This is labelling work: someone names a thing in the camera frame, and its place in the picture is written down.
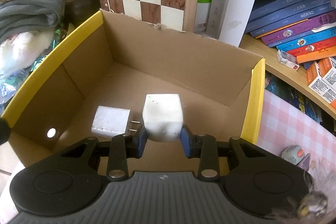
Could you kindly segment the white foam block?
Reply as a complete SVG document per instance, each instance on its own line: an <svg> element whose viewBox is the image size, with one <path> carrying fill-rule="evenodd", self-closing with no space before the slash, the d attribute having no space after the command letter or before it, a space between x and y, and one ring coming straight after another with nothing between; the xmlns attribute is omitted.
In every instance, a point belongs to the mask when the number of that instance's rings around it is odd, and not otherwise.
<svg viewBox="0 0 336 224"><path fill-rule="evenodd" d="M156 142L180 139L183 108L178 94L147 94L142 111L147 138Z"/></svg>

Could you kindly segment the small red white box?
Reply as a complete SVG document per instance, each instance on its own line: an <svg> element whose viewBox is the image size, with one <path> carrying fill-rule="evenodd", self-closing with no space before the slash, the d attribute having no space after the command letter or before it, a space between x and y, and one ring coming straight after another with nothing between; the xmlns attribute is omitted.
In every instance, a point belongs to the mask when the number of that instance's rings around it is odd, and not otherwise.
<svg viewBox="0 0 336 224"><path fill-rule="evenodd" d="M285 65L286 67L291 68L294 71L297 71L299 69L297 58L287 52L278 50L277 59L280 64Z"/></svg>

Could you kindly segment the lower orange white box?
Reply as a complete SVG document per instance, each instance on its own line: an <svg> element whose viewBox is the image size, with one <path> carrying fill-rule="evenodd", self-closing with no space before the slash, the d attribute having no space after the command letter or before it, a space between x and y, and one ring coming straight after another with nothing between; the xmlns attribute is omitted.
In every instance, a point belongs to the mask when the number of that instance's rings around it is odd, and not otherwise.
<svg viewBox="0 0 336 224"><path fill-rule="evenodd" d="M322 71L319 64L314 61L306 70L306 79L308 88L324 99L328 105L335 109L335 90L322 77Z"/></svg>

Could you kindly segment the green lidded cup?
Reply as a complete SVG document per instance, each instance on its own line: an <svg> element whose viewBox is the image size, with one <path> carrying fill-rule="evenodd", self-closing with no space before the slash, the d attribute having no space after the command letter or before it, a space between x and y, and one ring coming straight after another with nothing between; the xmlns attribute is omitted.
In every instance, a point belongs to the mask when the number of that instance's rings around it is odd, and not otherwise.
<svg viewBox="0 0 336 224"><path fill-rule="evenodd" d="M212 0L197 0L194 32L200 33L206 30Z"/></svg>

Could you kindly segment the pink cartoon desk mat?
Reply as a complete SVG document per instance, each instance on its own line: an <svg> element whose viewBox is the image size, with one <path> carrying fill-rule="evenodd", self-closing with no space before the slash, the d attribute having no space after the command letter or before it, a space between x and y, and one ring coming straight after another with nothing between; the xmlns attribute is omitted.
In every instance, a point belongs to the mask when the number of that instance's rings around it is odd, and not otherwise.
<svg viewBox="0 0 336 224"><path fill-rule="evenodd" d="M294 106L265 91L257 145L277 156L290 145L310 153L313 169L335 170L335 136Z"/></svg>

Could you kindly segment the white plush toy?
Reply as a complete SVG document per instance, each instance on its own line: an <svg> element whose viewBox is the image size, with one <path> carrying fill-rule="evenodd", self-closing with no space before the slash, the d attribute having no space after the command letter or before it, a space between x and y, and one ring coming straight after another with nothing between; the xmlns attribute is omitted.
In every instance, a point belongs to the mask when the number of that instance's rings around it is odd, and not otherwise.
<svg viewBox="0 0 336 224"><path fill-rule="evenodd" d="M33 64L54 37L54 29L22 32L1 44L1 75L10 75Z"/></svg>

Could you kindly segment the yellow cardboard box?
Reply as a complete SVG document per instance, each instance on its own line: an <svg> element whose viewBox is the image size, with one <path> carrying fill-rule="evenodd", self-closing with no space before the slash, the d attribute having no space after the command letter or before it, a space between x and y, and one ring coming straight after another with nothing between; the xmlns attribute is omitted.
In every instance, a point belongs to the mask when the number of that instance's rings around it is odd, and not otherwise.
<svg viewBox="0 0 336 224"><path fill-rule="evenodd" d="M15 173L92 135L98 106L142 117L147 94L181 98L195 134L256 143L265 61L188 32L99 11L67 36L29 76L3 113L12 129L1 168Z"/></svg>

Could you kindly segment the grey folded blanket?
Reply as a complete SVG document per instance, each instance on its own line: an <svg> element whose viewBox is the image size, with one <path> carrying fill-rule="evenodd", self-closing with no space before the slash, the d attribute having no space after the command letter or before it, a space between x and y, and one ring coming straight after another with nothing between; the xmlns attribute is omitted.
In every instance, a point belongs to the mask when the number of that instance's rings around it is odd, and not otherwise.
<svg viewBox="0 0 336 224"><path fill-rule="evenodd" d="M12 0L1 4L1 41L22 32L55 27L63 14L64 0Z"/></svg>

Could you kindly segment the purple toy truck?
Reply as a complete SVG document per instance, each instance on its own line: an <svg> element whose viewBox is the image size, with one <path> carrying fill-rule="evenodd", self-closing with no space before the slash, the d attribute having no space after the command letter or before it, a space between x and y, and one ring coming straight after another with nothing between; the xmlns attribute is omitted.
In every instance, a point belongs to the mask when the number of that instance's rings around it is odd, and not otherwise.
<svg viewBox="0 0 336 224"><path fill-rule="evenodd" d="M281 158L305 171L308 171L310 168L311 154L305 153L299 145L286 147L281 153Z"/></svg>

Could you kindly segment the white power adapter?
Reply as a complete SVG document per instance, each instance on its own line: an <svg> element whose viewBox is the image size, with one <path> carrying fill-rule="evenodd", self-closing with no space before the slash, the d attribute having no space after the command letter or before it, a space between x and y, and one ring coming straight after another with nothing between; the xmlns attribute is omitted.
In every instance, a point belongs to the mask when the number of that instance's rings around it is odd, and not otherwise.
<svg viewBox="0 0 336 224"><path fill-rule="evenodd" d="M99 106L91 125L91 131L103 138L112 138L117 135L127 136L136 132L135 126L139 126L140 123L133 119L133 113L129 109Z"/></svg>

